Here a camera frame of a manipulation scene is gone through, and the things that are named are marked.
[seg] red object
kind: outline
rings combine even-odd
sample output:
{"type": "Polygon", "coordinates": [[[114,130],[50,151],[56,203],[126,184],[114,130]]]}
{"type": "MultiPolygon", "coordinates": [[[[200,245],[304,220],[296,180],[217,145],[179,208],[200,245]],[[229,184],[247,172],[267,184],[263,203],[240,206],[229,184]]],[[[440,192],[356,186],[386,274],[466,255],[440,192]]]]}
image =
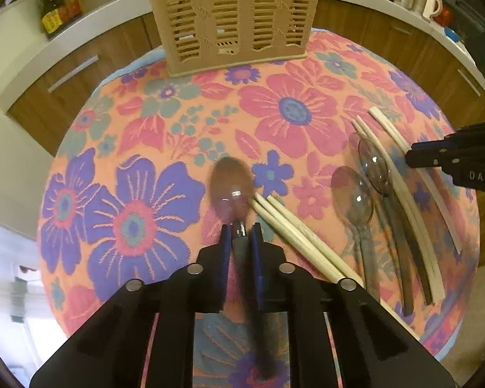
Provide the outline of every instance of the red object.
{"type": "Polygon", "coordinates": [[[449,27],[449,25],[453,21],[453,12],[447,4],[444,4],[442,12],[438,16],[435,16],[433,20],[444,28],[449,27]]]}

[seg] yellow label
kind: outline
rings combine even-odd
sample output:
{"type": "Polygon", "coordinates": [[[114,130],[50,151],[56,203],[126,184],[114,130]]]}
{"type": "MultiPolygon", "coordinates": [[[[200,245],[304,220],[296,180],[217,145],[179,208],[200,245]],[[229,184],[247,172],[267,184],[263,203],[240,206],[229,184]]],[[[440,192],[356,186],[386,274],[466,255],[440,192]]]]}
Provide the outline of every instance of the yellow label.
{"type": "Polygon", "coordinates": [[[43,23],[45,30],[49,34],[55,32],[57,28],[63,24],[61,18],[59,17],[59,14],[57,13],[57,10],[52,10],[51,12],[45,14],[41,22],[43,23]]]}

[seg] floral tablecloth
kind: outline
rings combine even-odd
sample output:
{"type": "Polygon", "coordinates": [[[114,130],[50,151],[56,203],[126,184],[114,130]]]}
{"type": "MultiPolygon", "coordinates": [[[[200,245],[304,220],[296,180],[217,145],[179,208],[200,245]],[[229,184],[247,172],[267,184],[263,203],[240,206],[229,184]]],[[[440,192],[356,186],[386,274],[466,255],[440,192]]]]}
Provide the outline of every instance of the floral tablecloth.
{"type": "MultiPolygon", "coordinates": [[[[463,246],[458,254],[417,172],[368,115],[371,106],[410,143],[452,132],[440,109],[402,72],[331,32],[313,32],[304,59],[178,79],[168,77],[162,60],[97,89],[61,144],[40,214],[43,282],[63,330],[72,334],[127,280],[166,279],[217,241],[221,223],[205,184],[222,156],[247,162],[262,194],[280,198],[361,273],[352,232],[336,216],[329,186],[337,166],[358,169],[349,136],[350,119],[360,115],[406,179],[435,246],[446,298],[425,306],[413,269],[415,312],[404,319],[437,354],[461,321],[477,266],[476,194],[453,186],[439,170],[430,172],[456,221],[463,246]]],[[[260,217],[248,223],[255,220],[265,240],[311,270],[260,217]]],[[[374,214],[381,297],[401,313],[380,222],[374,214]]],[[[267,388],[287,384],[285,339],[282,344],[283,372],[267,388]]],[[[225,312],[198,317],[195,346],[197,386],[260,386],[233,279],[225,312]]]]}

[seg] plastic basket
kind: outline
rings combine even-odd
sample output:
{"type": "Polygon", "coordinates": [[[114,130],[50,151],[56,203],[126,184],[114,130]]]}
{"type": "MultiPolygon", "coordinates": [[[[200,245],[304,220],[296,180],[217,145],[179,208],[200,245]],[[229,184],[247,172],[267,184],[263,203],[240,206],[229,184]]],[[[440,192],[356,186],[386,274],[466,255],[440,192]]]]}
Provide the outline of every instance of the plastic basket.
{"type": "Polygon", "coordinates": [[[150,0],[171,76],[305,56],[317,0],[150,0]]]}

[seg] countertop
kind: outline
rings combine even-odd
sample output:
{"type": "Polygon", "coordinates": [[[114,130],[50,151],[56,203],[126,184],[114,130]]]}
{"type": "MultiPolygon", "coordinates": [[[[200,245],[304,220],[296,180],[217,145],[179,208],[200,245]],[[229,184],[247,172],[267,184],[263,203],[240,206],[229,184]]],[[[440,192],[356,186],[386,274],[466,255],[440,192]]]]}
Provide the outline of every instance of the countertop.
{"type": "MultiPolygon", "coordinates": [[[[485,79],[463,44],[456,44],[435,22],[389,0],[341,0],[377,10],[406,22],[431,35],[450,51],[471,73],[485,91],[485,79]]],[[[116,0],[78,20],[67,30],[43,46],[27,47],[0,74],[0,107],[6,112],[13,103],[50,67],[102,33],[128,20],[151,12],[149,0],[116,0]]]]}

